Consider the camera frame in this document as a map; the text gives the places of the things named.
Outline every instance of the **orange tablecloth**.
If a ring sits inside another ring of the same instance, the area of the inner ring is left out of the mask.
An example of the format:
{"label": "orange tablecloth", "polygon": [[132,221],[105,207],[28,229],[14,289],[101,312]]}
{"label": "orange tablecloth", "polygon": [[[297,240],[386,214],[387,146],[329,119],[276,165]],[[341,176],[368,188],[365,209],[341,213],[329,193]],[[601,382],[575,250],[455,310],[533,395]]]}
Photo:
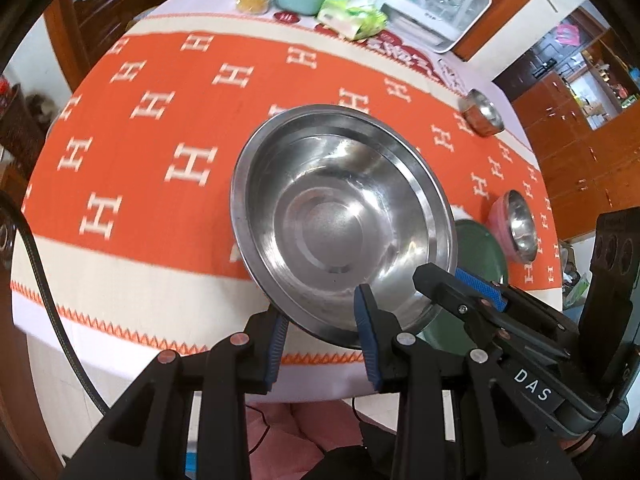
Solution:
{"label": "orange tablecloth", "polygon": [[[561,286],[540,172],[498,138],[475,136],[437,77],[308,28],[230,16],[153,16],[98,63],[53,128],[24,201],[63,317],[153,348],[202,350],[266,305],[239,258],[229,184],[270,115],[339,104],[418,147],[452,205],[484,221],[509,189],[540,235],[525,290]],[[18,243],[12,288],[40,299]],[[285,363],[347,363],[293,330]]]}

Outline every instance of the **wooden door frame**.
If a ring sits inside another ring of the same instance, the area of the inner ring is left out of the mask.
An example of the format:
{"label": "wooden door frame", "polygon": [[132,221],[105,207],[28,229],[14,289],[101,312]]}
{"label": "wooden door frame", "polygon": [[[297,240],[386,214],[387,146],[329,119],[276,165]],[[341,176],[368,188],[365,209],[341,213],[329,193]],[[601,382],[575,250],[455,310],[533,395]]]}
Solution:
{"label": "wooden door frame", "polygon": [[53,0],[43,16],[60,70],[75,92],[91,70],[91,63],[82,42],[73,0]]}
{"label": "wooden door frame", "polygon": [[454,47],[453,52],[463,61],[469,61],[529,1],[499,0],[493,4]]}

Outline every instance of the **small metal bowl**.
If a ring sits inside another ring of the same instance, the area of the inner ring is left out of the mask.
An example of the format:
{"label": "small metal bowl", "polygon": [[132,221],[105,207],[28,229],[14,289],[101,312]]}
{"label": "small metal bowl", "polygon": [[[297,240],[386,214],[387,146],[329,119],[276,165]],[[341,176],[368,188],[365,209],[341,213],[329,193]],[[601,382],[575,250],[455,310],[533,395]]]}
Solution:
{"label": "small metal bowl", "polygon": [[504,131],[500,112],[479,90],[473,89],[465,97],[462,115],[480,137],[491,137]]}
{"label": "small metal bowl", "polygon": [[508,191],[494,202],[487,227],[511,261],[530,264],[536,259],[536,224],[527,201],[516,190]]}
{"label": "small metal bowl", "polygon": [[264,123],[242,149],[231,219],[244,263],[290,320],[359,348],[353,293],[417,333],[437,314],[416,292],[416,267],[453,272],[449,203],[422,157],[388,126],[350,108],[309,105]]}

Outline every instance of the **green plate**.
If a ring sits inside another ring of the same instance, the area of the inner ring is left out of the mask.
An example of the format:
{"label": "green plate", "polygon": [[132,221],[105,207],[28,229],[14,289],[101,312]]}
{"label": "green plate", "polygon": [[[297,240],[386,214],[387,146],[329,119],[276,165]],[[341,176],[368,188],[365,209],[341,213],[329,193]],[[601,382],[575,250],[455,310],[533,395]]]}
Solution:
{"label": "green plate", "polygon": [[[488,282],[509,283],[507,259],[486,227],[473,220],[458,220],[456,234],[458,267]],[[422,331],[422,338],[434,348],[454,354],[464,355],[476,347],[462,321],[444,309]]]}

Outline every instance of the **table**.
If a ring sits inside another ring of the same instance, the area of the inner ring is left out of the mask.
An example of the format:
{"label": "table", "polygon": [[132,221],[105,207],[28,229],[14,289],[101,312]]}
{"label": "table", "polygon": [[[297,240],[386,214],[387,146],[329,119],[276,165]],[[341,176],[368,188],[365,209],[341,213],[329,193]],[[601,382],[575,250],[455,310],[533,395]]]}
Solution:
{"label": "table", "polygon": [[[22,209],[58,311],[82,361],[134,378],[158,349],[191,354],[242,330],[268,300],[236,247],[228,188],[264,120],[325,102],[379,118],[420,149],[452,205],[486,219],[509,189],[540,235],[511,282],[561,305],[559,249],[545,186],[511,105],[453,54],[393,31],[350,43],[312,18],[238,15],[234,0],[169,0],[133,27],[82,82],[53,127]],[[507,131],[475,136],[458,112],[478,88]],[[58,346],[22,241],[14,322]],[[371,393],[362,356],[291,326],[271,400]]]}

